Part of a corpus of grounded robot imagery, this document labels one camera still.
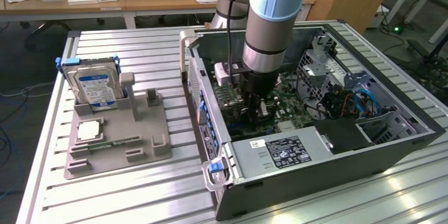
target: red cable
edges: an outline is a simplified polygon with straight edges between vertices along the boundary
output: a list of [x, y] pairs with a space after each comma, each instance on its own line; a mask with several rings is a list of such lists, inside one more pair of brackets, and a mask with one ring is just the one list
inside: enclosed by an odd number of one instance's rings
[[347, 105], [347, 99], [348, 99], [349, 96], [351, 96], [351, 94], [348, 94], [348, 95], [345, 96], [341, 116], [344, 115], [344, 110], [345, 110], [345, 105]]

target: hard drive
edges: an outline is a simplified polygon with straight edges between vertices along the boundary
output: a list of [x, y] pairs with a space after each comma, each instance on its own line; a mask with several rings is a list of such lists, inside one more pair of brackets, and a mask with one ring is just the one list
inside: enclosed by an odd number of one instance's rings
[[125, 97], [119, 81], [119, 59], [109, 57], [96, 60], [67, 59], [57, 69], [64, 74], [77, 104], [89, 104], [92, 111], [117, 107], [116, 100]]

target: black cable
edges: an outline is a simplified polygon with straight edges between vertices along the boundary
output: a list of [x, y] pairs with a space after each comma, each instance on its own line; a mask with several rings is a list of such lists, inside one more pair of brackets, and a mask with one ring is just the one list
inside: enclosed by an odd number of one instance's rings
[[305, 97], [305, 98], [301, 98], [301, 101], [304, 101], [305, 99], [315, 100], [316, 98], [315, 97]]
[[9, 157], [11, 157], [11, 152], [12, 152], [12, 146], [11, 146], [11, 142], [9, 142], [9, 138], [8, 138], [8, 134], [7, 132], [4, 131], [4, 129], [0, 127], [0, 131], [3, 132], [4, 136], [5, 136], [5, 140], [7, 140], [7, 145], [8, 145], [8, 154], [7, 154], [7, 158], [5, 160], [1, 162], [0, 164], [0, 169], [1, 167], [7, 164], [8, 160], [9, 160]]
[[28, 89], [27, 89], [27, 88], [21, 88], [21, 87], [15, 87], [15, 88], [12, 88], [12, 90], [15, 90], [15, 89], [20, 89], [20, 90], [24, 90], [24, 91], [25, 91], [25, 98], [23, 99], [23, 102], [21, 102], [21, 104], [19, 105], [19, 107], [16, 108], [16, 110], [15, 110], [15, 111], [13, 111], [5, 118], [1, 119], [0, 124], [1, 124], [4, 121], [7, 121], [9, 117], [12, 117], [12, 115], [21, 109], [21, 107], [24, 107], [24, 105], [25, 105], [25, 103], [27, 103], [27, 101], [28, 101]]
[[8, 28], [9, 22], [7, 23], [5, 27], [0, 27], [0, 33]]
[[441, 58], [440, 56], [436, 56], [436, 59], [440, 58], [443, 60], [443, 62], [445, 63], [445, 66], [448, 67], [448, 61], [447, 59]]
[[228, 44], [228, 73], [229, 73], [229, 83], [231, 87], [235, 88], [235, 82], [233, 82], [233, 73], [232, 73], [232, 37], [231, 37], [231, 15], [232, 15], [232, 7], [233, 7], [233, 1], [229, 2], [229, 10], [227, 14], [227, 44]]
[[381, 21], [380, 32], [381, 32], [383, 34], [385, 34], [387, 36], [391, 36], [391, 37], [393, 37], [393, 38], [396, 38], [396, 39], [400, 40], [400, 43], [399, 43], [399, 44], [396, 44], [396, 45], [393, 45], [393, 46], [391, 46], [391, 47], [388, 47], [388, 48], [385, 48], [385, 49], [383, 50], [383, 53], [385, 53], [385, 52], [387, 52], [388, 50], [391, 50], [392, 48], [404, 45], [404, 40], [403, 40], [401, 38], [399, 38], [397, 36], [395, 36], [395, 35], [392, 35], [392, 34], [389, 33], [391, 29], [389, 29], [389, 23], [388, 23], [388, 21], [387, 21], [385, 14], [384, 14], [383, 3], [381, 3], [381, 13], [383, 13], [383, 17], [384, 17], [384, 18], [383, 18], [383, 21]]
[[231, 88], [235, 88], [233, 74], [232, 74], [232, 37], [231, 37], [231, 13], [232, 13], [233, 1], [229, 3], [229, 11], [227, 15], [227, 46], [228, 46], [228, 72], [231, 78]]
[[17, 194], [23, 194], [24, 191], [20, 190], [15, 190], [15, 191], [8, 191], [8, 195], [17, 195]]
[[4, 142], [4, 146], [1, 146], [0, 152], [7, 148], [7, 146], [8, 146], [8, 143]]
[[312, 110], [315, 110], [315, 111], [319, 112], [319, 119], [320, 119], [320, 114], [324, 114], [324, 116], [328, 116], [328, 113], [327, 113], [325, 111], [321, 111], [320, 109], [317, 109], [317, 108], [309, 106], [308, 104], [304, 103], [303, 106], [304, 106], [305, 108], [309, 108], [309, 109], [312, 109]]

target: blue cable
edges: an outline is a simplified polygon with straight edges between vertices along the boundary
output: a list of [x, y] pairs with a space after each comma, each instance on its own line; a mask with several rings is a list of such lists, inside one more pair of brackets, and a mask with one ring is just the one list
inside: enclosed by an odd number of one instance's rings
[[0, 200], [1, 200], [8, 195], [8, 193], [11, 191], [13, 191], [17, 188], [17, 186], [20, 186], [20, 184], [23, 184], [24, 177], [23, 177], [23, 166], [21, 166], [21, 161], [20, 161], [20, 157], [19, 157], [16, 146], [9, 141], [9, 139], [0, 137], [0, 140], [4, 141], [5, 144], [9, 144], [9, 146], [11, 146], [12, 152], [15, 153], [16, 158], [17, 158], [17, 169], [19, 169], [19, 181], [15, 183], [15, 185], [12, 186], [12, 188], [0, 195]]
[[[21, 102], [8, 101], [8, 100], [4, 100], [1, 98], [0, 98], [0, 102], [4, 102], [5, 104], [21, 105]], [[28, 106], [27, 106], [27, 104], [24, 104], [23, 105], [23, 112], [21, 112], [20, 116], [12, 122], [9, 122], [8, 124], [1, 125], [1, 128], [7, 128], [7, 127], [12, 126], [15, 123], [17, 123], [24, 118], [24, 116], [27, 114], [27, 111], [28, 111]]]
[[[356, 90], [355, 93], [353, 93], [353, 101], [355, 101], [355, 103], [357, 102], [357, 95], [356, 95], [356, 94], [360, 94], [360, 93], [365, 94], [365, 95], [371, 98], [371, 100], [372, 100], [372, 102], [373, 102], [375, 109], [376, 109], [376, 113], [379, 113], [379, 112], [380, 112], [380, 105], [379, 105], [379, 103], [376, 102], [375, 95], [372, 94], [371, 91], [368, 91], [368, 90], [365, 90], [365, 89], [359, 89], [359, 90]], [[361, 112], [364, 112], [364, 110], [363, 110], [363, 108], [361, 108], [360, 105], [356, 105], [356, 107], [357, 107], [357, 109], [359, 109]]]

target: hard drive label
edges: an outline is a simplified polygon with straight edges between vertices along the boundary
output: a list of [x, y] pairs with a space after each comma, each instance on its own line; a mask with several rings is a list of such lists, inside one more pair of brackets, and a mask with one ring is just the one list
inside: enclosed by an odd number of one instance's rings
[[297, 136], [267, 142], [275, 166], [281, 169], [311, 161], [309, 154]]
[[79, 82], [92, 106], [101, 107], [115, 103], [113, 90], [107, 86], [109, 82], [107, 74], [80, 77]]

